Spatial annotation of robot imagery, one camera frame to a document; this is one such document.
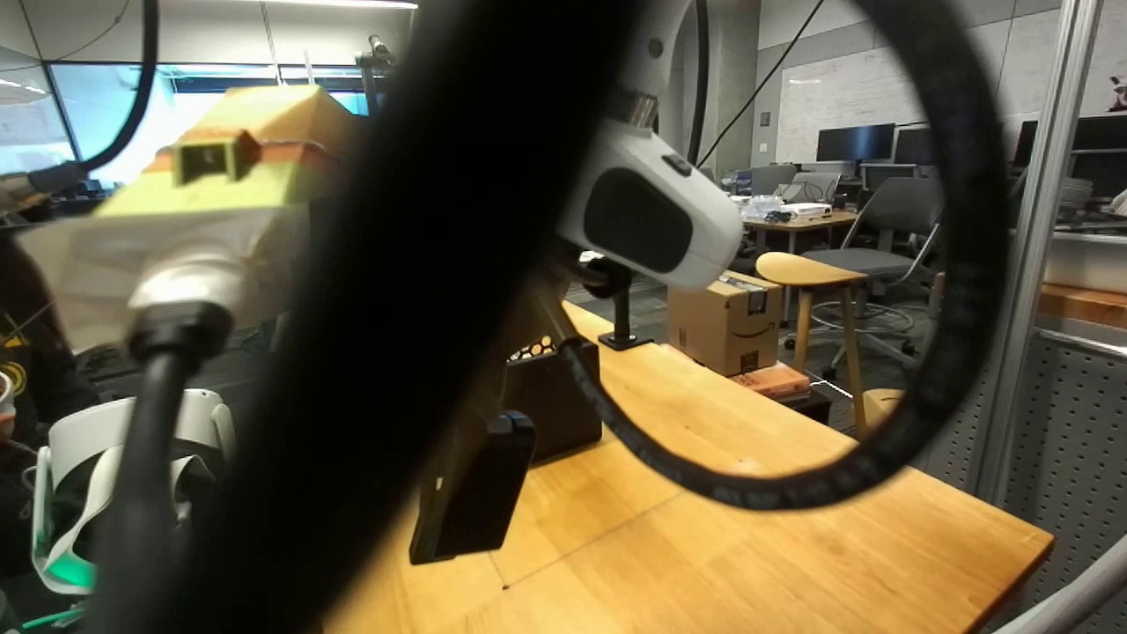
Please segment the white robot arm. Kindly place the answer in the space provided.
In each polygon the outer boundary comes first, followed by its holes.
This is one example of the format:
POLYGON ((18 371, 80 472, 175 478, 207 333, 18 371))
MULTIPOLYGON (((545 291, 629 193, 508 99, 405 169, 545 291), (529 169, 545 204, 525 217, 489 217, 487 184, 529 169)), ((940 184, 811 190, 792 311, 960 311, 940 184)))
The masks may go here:
POLYGON ((660 137, 660 99, 691 0, 644 0, 559 237, 680 290, 711 285, 744 243, 734 198, 660 137))

